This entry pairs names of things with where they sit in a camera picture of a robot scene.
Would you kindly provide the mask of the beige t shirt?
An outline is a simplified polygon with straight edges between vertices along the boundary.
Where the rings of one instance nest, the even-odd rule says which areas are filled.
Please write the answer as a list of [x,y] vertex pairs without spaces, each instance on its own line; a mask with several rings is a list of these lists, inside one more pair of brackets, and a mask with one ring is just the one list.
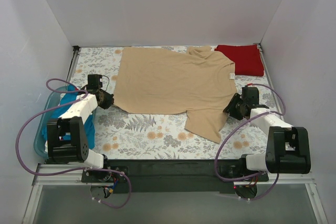
[[185,129],[219,143],[236,93],[235,64],[210,46],[180,53],[125,47],[114,89],[117,107],[133,114],[186,113]]

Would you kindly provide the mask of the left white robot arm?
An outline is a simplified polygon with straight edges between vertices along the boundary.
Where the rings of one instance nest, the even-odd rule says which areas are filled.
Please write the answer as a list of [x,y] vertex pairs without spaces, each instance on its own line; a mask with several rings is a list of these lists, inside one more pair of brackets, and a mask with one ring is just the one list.
[[54,163],[72,163],[94,168],[93,175],[100,182],[111,178],[112,170],[104,164],[104,156],[90,149],[85,123],[96,108],[108,109],[114,104],[113,94],[102,89],[68,91],[74,99],[69,108],[46,126],[48,157]]

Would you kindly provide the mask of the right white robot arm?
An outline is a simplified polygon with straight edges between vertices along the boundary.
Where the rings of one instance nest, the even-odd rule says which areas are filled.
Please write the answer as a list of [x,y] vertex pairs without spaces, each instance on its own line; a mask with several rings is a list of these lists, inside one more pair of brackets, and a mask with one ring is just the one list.
[[251,95],[234,94],[224,112],[242,120],[249,119],[267,136],[262,154],[246,154],[245,163],[238,166],[238,176],[251,180],[259,172],[307,174],[311,170],[308,131],[292,126],[275,115],[269,107],[258,104],[257,92]]

